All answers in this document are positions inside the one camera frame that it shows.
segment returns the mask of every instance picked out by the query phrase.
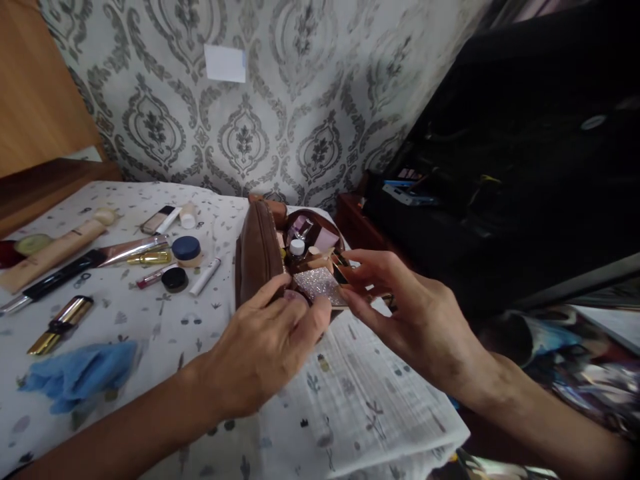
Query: brown makeup bag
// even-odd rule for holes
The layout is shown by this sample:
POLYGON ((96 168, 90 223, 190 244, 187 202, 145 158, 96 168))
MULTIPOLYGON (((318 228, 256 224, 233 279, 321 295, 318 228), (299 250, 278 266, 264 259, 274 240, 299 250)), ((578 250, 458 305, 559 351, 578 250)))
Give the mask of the brown makeup bag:
MULTIPOLYGON (((286 215, 286 206, 273 203, 275 214, 266 201, 258 200, 249 204, 235 250, 235 306, 240 307, 258 292, 266 282, 284 272, 284 263, 280 254, 276 231, 289 231, 295 220, 304 215, 314 223, 310 231, 311 238, 317 236, 324 227, 339 237, 335 246, 338 252, 345 249, 340 230, 322 215, 308 209, 296 210, 286 215)), ((282 297, 284 288, 276 293, 274 299, 282 297)))

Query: blue towel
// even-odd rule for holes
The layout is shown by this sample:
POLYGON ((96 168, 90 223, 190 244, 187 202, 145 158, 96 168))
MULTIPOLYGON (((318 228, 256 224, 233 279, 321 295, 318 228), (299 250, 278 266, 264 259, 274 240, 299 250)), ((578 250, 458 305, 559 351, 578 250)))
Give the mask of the blue towel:
POLYGON ((83 400, 118 389, 131 372, 136 342, 95 344, 34 363, 23 391, 40 391, 53 400, 49 411, 68 413, 83 400))

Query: wallpaper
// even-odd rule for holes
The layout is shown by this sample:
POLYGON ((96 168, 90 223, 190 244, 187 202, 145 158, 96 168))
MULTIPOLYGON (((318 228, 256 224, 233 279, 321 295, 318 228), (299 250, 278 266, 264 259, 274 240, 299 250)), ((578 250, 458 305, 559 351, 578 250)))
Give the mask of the wallpaper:
POLYGON ((489 0, 40 0, 130 180, 332 210, 398 150, 489 0), (204 44, 243 49, 212 81, 204 44))

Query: left hand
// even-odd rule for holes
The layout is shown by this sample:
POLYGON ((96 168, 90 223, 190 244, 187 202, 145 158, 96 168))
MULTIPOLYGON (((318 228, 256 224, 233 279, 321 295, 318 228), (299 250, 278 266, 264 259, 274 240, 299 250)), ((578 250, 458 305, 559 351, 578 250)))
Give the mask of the left hand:
POLYGON ((302 368, 318 338, 329 326, 331 302, 313 306, 280 298, 276 291, 290 283, 283 273, 266 283, 236 311, 220 340, 181 371, 204 392, 210 426, 254 414, 302 368))

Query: blue jar lid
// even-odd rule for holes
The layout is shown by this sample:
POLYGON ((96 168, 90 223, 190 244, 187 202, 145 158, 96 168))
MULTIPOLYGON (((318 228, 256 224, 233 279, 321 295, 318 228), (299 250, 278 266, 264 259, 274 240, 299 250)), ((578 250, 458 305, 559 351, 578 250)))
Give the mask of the blue jar lid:
POLYGON ((200 254, 200 242, 191 236, 179 237, 174 240, 171 251, 178 260, 191 260, 200 254))

